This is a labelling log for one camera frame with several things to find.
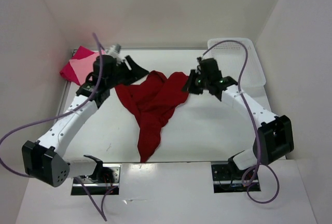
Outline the dark red t shirt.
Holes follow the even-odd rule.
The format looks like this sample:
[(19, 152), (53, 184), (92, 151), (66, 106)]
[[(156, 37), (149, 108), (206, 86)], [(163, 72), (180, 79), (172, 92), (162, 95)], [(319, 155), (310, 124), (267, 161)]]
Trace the dark red t shirt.
[(121, 104), (135, 117), (140, 128), (137, 149), (140, 162), (145, 163), (161, 143), (161, 130), (173, 116), (175, 109), (188, 99), (183, 92), (188, 76), (174, 72), (166, 77), (151, 71), (139, 85), (115, 87)]

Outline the light pink t shirt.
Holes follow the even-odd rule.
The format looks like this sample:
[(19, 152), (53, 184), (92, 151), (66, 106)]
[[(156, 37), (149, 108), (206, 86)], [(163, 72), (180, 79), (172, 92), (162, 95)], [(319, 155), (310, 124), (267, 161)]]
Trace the light pink t shirt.
[(98, 52), (80, 46), (72, 59), (70, 59), (69, 64), (77, 78), (75, 81), (77, 85), (81, 86), (85, 82), (88, 74), (93, 71), (93, 63), (98, 56)]

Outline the magenta t shirt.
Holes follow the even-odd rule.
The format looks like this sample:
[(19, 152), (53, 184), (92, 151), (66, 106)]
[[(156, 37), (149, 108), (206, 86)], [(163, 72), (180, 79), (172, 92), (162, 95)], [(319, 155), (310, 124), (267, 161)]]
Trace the magenta t shirt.
[(76, 81), (76, 76), (69, 64), (69, 61), (68, 63), (60, 70), (60, 75), (62, 78), (64, 78), (65, 80), (69, 81), (69, 82), (73, 82), (75, 83)]

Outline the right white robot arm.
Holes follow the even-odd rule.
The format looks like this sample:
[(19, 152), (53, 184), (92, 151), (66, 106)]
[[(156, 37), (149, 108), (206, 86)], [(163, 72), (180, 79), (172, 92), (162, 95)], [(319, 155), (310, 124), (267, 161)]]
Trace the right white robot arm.
[(292, 123), (289, 117), (277, 116), (265, 109), (240, 89), (238, 82), (232, 77), (222, 77), (220, 71), (210, 76), (192, 69), (183, 91), (202, 94), (204, 90), (250, 120), (254, 128), (255, 141), (252, 148), (229, 159), (227, 171), (231, 178), (239, 179), (245, 174), (246, 169), (255, 167), (257, 162), (269, 165), (294, 150)]

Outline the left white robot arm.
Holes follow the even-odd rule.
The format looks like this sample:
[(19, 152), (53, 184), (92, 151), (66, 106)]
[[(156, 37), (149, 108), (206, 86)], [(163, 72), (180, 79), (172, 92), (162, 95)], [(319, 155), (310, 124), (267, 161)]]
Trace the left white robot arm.
[(37, 141), (26, 141), (22, 156), (26, 174), (53, 187), (68, 177), (86, 176), (99, 182), (110, 170), (103, 161), (86, 155), (83, 160), (65, 161), (65, 152), (85, 122), (94, 115), (117, 85), (128, 86), (147, 76), (148, 70), (137, 65), (130, 56), (121, 62), (112, 55), (102, 55), (93, 62), (93, 70), (76, 92), (72, 103), (59, 120)]

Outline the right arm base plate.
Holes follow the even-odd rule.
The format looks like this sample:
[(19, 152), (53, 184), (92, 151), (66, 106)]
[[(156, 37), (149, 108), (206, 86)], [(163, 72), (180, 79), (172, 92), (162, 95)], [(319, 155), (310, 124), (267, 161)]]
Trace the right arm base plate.
[(233, 170), (226, 161), (211, 163), (214, 193), (246, 192), (242, 184), (244, 171)]

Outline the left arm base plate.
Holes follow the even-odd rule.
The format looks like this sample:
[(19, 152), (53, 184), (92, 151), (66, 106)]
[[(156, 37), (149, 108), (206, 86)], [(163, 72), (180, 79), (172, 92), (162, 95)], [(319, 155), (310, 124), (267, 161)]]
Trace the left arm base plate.
[(89, 176), (79, 176), (91, 195), (104, 195), (111, 189), (109, 195), (119, 194), (121, 164), (104, 163), (104, 171), (98, 179), (92, 180)]

